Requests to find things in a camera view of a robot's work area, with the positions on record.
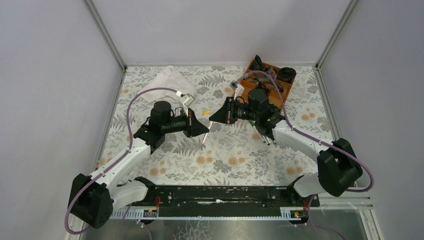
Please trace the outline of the white marker grey tip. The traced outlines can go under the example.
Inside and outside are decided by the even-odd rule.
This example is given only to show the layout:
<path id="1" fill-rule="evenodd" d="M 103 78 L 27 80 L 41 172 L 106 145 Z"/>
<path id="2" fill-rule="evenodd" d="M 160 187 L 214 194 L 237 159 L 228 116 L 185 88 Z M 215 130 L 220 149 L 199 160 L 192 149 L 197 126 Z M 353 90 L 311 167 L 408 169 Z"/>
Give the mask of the white marker grey tip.
<path id="1" fill-rule="evenodd" d="M 208 136 L 208 134 L 209 134 L 209 132 L 210 132 L 210 129 L 211 129 L 212 125 L 213 125 L 213 122 L 212 122 L 212 121 L 210 121 L 210 122 L 209 122 L 209 124 L 208 124 L 208 126 L 207 126 L 207 128 L 208 128 L 208 132 L 206 132 L 206 133 L 204 134 L 203 138 L 202 138 L 202 141 L 201 141 L 201 144 L 202 144 L 202 145 L 204 145 L 204 144 L 205 144 L 206 139 L 207 139 L 207 136 Z"/>

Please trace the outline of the white marker green end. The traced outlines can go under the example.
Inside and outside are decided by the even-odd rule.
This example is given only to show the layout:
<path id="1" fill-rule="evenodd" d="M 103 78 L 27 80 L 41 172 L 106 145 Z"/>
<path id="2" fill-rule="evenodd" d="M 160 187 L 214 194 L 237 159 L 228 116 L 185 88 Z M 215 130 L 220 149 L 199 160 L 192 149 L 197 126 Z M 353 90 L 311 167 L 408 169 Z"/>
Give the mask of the white marker green end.
<path id="1" fill-rule="evenodd" d="M 267 144 L 267 141 L 264 139 L 264 137 L 259 133 L 259 131 L 257 130 L 257 128 L 255 127 L 255 124 L 253 121 L 249 120 L 248 121 L 249 124 L 252 126 L 253 130 L 255 131 L 255 133 L 258 135 L 259 139 L 264 143 Z"/>

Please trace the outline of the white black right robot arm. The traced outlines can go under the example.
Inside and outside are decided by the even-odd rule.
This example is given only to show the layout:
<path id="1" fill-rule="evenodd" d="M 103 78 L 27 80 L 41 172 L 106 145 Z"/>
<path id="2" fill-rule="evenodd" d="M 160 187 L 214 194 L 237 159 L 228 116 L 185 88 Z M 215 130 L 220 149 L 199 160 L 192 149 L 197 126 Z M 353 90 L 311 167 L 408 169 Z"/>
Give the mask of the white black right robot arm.
<path id="1" fill-rule="evenodd" d="M 254 122 L 257 131 L 277 143 L 287 144 L 317 163 L 317 173 L 301 176 L 292 183 L 301 197 L 328 193 L 339 197 L 363 175 L 363 169 L 353 157 L 350 143 L 340 138 L 326 143 L 309 133 L 289 127 L 280 110 L 270 103 L 264 90 L 253 89 L 247 102 L 227 97 L 223 106 L 209 117 L 212 122 L 232 125 L 238 120 Z"/>

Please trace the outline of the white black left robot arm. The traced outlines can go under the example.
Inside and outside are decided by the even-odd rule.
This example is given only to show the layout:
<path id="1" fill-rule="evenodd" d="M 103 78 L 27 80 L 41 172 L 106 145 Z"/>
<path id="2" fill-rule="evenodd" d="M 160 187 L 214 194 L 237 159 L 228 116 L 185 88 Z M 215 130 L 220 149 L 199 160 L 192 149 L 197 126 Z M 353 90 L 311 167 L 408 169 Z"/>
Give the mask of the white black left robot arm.
<path id="1" fill-rule="evenodd" d="M 153 105 L 150 116 L 135 132 L 121 156 L 116 156 L 106 165 L 89 175 L 78 174 L 72 181 L 68 207 L 65 213 L 65 227 L 71 234 L 69 216 L 82 220 L 94 229 L 102 227 L 112 213 L 133 202 L 143 200 L 148 186 L 136 180 L 120 185 L 123 177 L 137 164 L 148 158 L 165 141 L 166 134 L 182 132 L 192 138 L 208 133 L 195 112 L 184 107 L 180 115 L 173 115 L 172 106 L 167 101 Z"/>

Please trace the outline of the wooden compartment tray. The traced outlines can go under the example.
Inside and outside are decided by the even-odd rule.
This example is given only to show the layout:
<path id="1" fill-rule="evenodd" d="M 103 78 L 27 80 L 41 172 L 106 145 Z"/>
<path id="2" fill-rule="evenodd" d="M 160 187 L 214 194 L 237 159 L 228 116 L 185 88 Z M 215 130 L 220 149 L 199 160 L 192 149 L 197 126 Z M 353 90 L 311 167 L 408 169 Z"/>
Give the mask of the wooden compartment tray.
<path id="1" fill-rule="evenodd" d="M 282 106 L 288 98 L 296 76 L 294 68 L 277 67 L 263 62 L 256 55 L 243 76 L 235 82 L 238 92 L 234 96 L 247 99 L 249 91 L 261 88 L 268 96 L 269 102 L 282 112 Z"/>

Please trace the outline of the patterned fabric strip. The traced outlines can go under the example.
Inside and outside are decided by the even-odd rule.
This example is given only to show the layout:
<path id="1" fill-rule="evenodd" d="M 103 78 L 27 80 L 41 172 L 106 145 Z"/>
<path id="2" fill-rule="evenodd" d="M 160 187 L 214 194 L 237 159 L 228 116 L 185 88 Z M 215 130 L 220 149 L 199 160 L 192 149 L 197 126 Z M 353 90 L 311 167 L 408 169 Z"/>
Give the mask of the patterned fabric strip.
<path id="1" fill-rule="evenodd" d="M 277 74 L 277 69 L 272 67 L 272 66 L 267 66 L 264 69 L 265 73 L 267 73 L 268 75 L 271 76 L 271 78 L 275 81 L 276 77 L 278 76 Z M 271 80 L 269 80 L 268 77 L 266 77 L 264 74 L 262 73 L 252 73 L 246 80 L 249 83 L 253 83 L 258 85 L 259 83 L 261 83 L 261 86 L 266 89 L 267 91 L 280 91 L 281 93 L 284 92 L 284 88 L 283 86 L 279 83 L 279 82 L 275 82 L 276 86 L 274 86 L 274 84 L 272 83 Z"/>

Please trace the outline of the white crumpled cloth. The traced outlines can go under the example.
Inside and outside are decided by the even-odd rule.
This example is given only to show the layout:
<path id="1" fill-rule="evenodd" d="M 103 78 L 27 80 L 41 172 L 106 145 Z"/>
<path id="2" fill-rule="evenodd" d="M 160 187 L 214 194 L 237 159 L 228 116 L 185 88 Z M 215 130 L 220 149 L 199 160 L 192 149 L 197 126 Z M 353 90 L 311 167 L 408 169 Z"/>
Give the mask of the white crumpled cloth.
<path id="1" fill-rule="evenodd" d="M 195 86 L 185 78 L 176 67 L 170 65 L 158 73 L 154 80 L 150 81 L 141 91 L 153 88 L 170 88 L 183 94 L 195 95 Z M 175 92 L 169 90 L 154 90 L 141 95 L 145 101 L 153 103 L 156 101 L 178 102 L 179 98 Z"/>

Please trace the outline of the dark folded fabric back left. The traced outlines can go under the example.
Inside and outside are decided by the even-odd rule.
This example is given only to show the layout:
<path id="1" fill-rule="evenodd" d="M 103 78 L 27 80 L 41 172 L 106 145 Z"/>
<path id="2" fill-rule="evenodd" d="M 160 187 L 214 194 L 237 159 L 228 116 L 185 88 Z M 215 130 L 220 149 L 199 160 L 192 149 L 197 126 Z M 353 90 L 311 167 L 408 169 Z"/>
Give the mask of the dark folded fabric back left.
<path id="1" fill-rule="evenodd" d="M 264 69 L 264 65 L 263 65 L 262 59 L 260 58 L 259 55 L 256 55 L 254 57 L 253 63 L 251 65 L 251 69 L 253 71 L 262 71 Z"/>

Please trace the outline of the dark rolled fabric back right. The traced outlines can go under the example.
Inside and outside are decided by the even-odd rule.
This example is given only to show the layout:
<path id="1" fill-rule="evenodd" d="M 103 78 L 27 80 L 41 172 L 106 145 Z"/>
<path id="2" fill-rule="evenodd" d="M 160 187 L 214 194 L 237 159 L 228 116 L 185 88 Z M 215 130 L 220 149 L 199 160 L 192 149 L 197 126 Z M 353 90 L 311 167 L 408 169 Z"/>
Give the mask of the dark rolled fabric back right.
<path id="1" fill-rule="evenodd" d="M 295 69 L 291 67 L 283 67 L 279 70 L 277 74 L 277 79 L 282 82 L 292 84 L 296 75 L 297 75 L 297 72 Z"/>

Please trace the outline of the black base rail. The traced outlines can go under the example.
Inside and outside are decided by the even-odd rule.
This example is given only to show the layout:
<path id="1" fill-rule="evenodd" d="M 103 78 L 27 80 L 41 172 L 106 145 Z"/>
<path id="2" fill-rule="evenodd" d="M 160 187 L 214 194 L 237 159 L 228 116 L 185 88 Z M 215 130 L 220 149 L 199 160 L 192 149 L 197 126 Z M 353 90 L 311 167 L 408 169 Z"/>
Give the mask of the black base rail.
<path id="1" fill-rule="evenodd" d="M 317 196 L 301 197 L 285 186 L 156 185 L 135 207 L 158 210 L 161 218 L 301 218 Z"/>

